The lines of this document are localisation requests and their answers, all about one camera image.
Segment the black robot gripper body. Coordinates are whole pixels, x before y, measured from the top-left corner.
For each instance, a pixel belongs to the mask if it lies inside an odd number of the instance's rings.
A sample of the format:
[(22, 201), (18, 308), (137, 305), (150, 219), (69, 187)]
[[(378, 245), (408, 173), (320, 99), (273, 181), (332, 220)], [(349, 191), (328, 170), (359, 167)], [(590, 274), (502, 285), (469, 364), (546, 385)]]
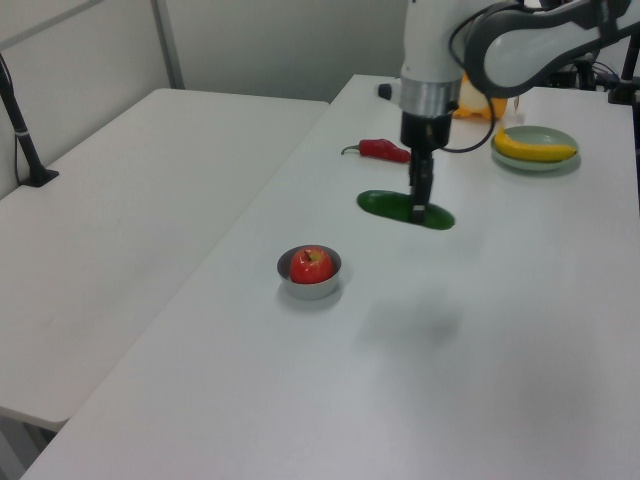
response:
[(449, 143), (450, 131), (450, 115), (428, 118), (402, 112), (400, 139), (411, 149), (442, 149)]

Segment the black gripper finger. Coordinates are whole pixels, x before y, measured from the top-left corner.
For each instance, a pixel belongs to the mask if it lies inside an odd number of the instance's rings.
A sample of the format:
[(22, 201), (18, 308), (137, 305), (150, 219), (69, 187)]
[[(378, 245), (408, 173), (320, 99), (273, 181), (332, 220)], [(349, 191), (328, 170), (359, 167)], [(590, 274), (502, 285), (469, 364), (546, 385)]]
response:
[(411, 223), (423, 222), (423, 206), (421, 202), (421, 157), (417, 149), (411, 149), (411, 161), (409, 168), (410, 185), (410, 211)]
[(421, 205), (428, 207), (433, 184), (433, 152), (426, 150), (421, 155)]

